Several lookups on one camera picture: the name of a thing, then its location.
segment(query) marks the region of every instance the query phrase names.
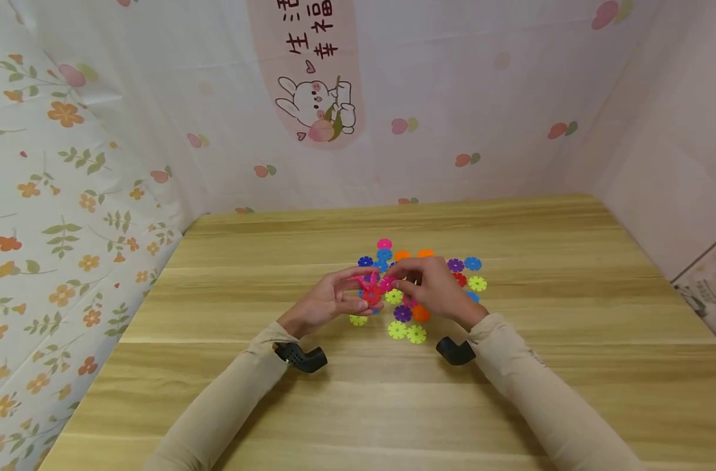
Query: floral wallpaper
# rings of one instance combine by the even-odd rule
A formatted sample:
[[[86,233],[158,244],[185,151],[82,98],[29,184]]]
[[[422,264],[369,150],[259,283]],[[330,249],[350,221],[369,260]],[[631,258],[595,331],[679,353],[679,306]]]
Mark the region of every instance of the floral wallpaper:
[[[0,470],[39,467],[181,237],[171,168],[105,132],[93,83],[0,1]]]
[[[672,283],[716,335],[716,243]]]

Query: right hand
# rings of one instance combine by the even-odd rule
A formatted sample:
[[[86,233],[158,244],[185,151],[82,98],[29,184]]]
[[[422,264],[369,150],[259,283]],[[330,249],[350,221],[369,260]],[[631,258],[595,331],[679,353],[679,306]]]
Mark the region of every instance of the right hand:
[[[467,331],[488,315],[485,307],[462,291],[442,257],[403,258],[389,268],[386,276],[398,278],[394,288]]]

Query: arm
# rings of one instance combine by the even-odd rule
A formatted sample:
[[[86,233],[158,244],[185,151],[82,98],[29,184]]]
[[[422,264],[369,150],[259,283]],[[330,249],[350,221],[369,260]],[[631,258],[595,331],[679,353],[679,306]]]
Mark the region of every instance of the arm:
[[[342,313],[370,316],[368,303],[346,291],[360,288],[351,277],[376,272],[354,267],[325,275],[277,322],[253,339],[230,366],[188,406],[161,440],[145,471],[212,469],[250,412],[284,375],[287,363],[274,343],[298,342]]]
[[[500,314],[485,316],[468,340],[478,367],[525,417],[559,470],[645,470],[609,423],[543,365]]]
[[[210,470],[245,419],[284,375],[287,363],[275,342],[298,341],[272,323],[183,412],[169,429],[146,471]]]
[[[546,368],[498,314],[472,301],[443,258],[406,258],[396,288],[470,332],[476,363],[512,402],[561,471],[640,471],[645,466],[592,408]]]

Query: tabletop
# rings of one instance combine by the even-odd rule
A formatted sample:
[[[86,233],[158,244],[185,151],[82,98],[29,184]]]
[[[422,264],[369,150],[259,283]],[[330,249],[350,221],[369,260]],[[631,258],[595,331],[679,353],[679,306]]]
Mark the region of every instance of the tabletop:
[[[716,470],[716,340],[597,200],[585,195],[248,215],[186,233],[44,471],[139,470],[186,406],[319,277],[376,252],[476,256],[500,312],[650,470]],[[387,334],[391,311],[304,341],[218,463],[224,470],[552,470],[475,364]]]

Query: hand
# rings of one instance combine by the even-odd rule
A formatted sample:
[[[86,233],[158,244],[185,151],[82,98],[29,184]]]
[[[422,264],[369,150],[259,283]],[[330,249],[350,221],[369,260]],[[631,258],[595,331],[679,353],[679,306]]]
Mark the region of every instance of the hand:
[[[302,338],[316,332],[319,328],[339,314],[371,316],[373,309],[381,309],[382,303],[368,308],[368,303],[357,296],[346,294],[346,291],[360,289],[357,279],[370,273],[378,273],[374,267],[352,267],[336,273],[327,273],[295,306],[288,309],[277,319],[291,336]]]
[[[398,278],[394,287],[468,332],[488,315],[485,307],[462,291],[442,257],[403,258],[389,268],[386,276]]]

